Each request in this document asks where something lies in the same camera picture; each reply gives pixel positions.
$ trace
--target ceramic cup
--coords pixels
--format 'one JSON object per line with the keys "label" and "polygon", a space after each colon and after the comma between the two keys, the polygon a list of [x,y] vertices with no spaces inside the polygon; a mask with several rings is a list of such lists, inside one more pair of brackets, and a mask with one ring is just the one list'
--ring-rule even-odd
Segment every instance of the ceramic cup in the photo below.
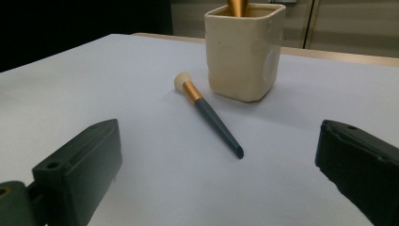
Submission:
{"label": "ceramic cup", "polygon": [[249,4],[247,17],[228,6],[205,14],[209,85],[243,102],[260,100],[276,81],[285,6]]}

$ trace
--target cup rim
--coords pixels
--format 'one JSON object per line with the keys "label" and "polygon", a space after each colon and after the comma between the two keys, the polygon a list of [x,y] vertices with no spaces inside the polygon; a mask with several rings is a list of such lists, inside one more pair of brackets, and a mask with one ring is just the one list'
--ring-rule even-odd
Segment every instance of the cup rim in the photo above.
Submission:
{"label": "cup rim", "polygon": [[213,10],[205,13],[205,18],[229,18],[232,20],[260,20],[260,19],[272,17],[273,15],[279,13],[280,11],[285,10],[285,6],[279,5],[279,4],[249,3],[248,4],[249,9],[254,9],[254,8],[273,9],[273,12],[271,12],[267,15],[264,15],[264,16],[260,16],[260,17],[232,17],[232,16],[217,15],[217,13],[220,13],[220,12],[226,10],[227,7],[228,7],[228,5],[225,5],[223,7],[213,9]]}

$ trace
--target white surface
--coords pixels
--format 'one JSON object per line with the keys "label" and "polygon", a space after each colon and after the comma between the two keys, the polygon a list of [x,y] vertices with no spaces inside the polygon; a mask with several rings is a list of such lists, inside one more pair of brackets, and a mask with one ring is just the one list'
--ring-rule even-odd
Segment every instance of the white surface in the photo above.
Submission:
{"label": "white surface", "polygon": [[[237,160],[173,80],[190,72],[244,148]],[[112,35],[0,73],[0,181],[117,118],[123,165],[89,225],[371,225],[314,165],[319,127],[399,146],[399,68],[282,55],[259,103],[213,94],[205,46]]]}

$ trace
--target makeup brush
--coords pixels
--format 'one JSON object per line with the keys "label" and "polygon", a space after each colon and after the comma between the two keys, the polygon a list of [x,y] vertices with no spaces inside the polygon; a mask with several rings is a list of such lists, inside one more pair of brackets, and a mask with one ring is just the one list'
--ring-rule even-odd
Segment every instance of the makeup brush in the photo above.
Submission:
{"label": "makeup brush", "polygon": [[233,17],[247,17],[248,15],[248,0],[228,0],[227,5],[231,16]]}
{"label": "makeup brush", "polygon": [[201,116],[214,128],[239,159],[244,157],[243,149],[232,136],[223,121],[194,87],[189,73],[179,73],[174,80],[175,89],[184,93]]}

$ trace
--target tabletop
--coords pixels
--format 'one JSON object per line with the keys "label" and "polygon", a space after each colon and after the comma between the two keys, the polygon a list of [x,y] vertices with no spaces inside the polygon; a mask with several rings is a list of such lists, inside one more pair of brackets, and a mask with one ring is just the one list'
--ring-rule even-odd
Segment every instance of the tabletop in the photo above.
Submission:
{"label": "tabletop", "polygon": [[[238,160],[173,87],[180,72],[226,123]],[[89,225],[371,225],[314,164],[323,120],[399,146],[399,67],[288,55],[264,98],[213,93],[205,46],[110,35],[0,73],[0,181],[118,119],[123,164]]]}

